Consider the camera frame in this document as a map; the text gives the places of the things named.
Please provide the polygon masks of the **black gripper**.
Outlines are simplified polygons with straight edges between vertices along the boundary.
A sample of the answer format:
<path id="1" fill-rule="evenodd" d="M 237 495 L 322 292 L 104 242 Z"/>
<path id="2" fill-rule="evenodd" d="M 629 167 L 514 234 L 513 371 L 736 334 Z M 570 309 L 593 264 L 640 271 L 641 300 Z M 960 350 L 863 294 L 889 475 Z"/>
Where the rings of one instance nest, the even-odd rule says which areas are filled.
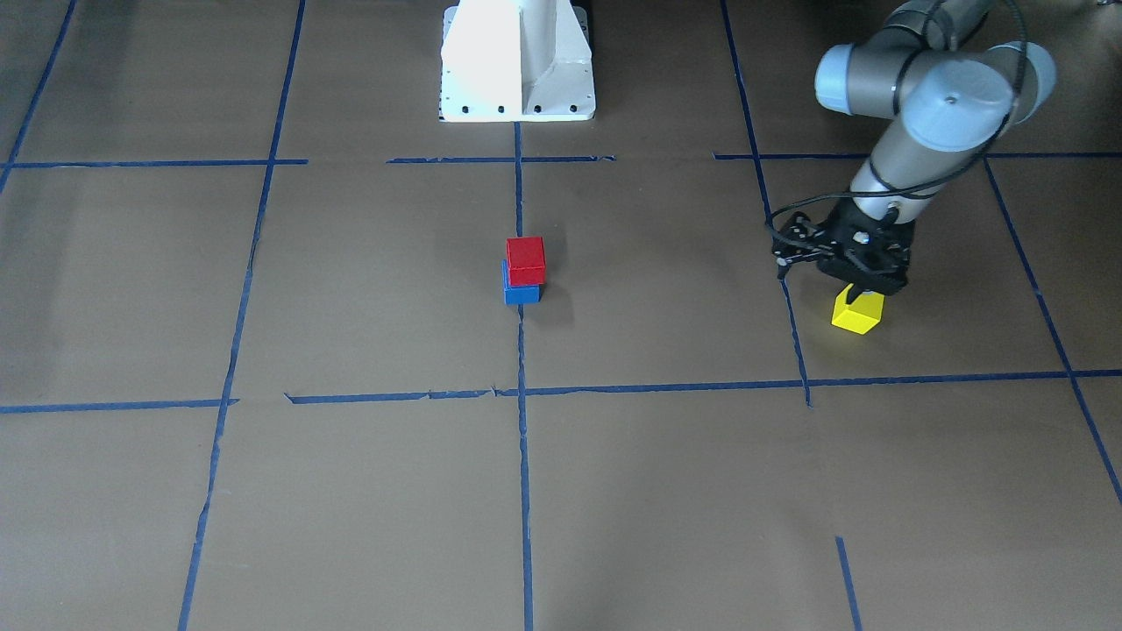
<path id="1" fill-rule="evenodd" d="M 819 272 L 862 291 L 895 295 L 908 284 L 916 223 L 894 223 L 896 212 L 870 218 L 850 199 L 833 207 L 822 225 L 828 256 Z"/>

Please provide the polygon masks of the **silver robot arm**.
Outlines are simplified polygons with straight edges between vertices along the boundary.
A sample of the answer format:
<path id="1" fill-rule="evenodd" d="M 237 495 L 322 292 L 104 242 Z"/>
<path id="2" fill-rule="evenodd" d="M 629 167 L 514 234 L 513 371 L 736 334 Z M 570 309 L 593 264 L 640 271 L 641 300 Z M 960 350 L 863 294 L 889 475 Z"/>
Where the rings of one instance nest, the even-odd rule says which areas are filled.
<path id="1" fill-rule="evenodd" d="M 822 223 L 788 223 L 809 238 L 809 259 L 825 275 L 885 295 L 905 287 L 918 216 L 1054 93 L 1054 56 L 1033 42 L 962 51 L 990 8 L 910 1 L 865 43 L 834 46 L 819 61 L 818 103 L 889 121 Z"/>

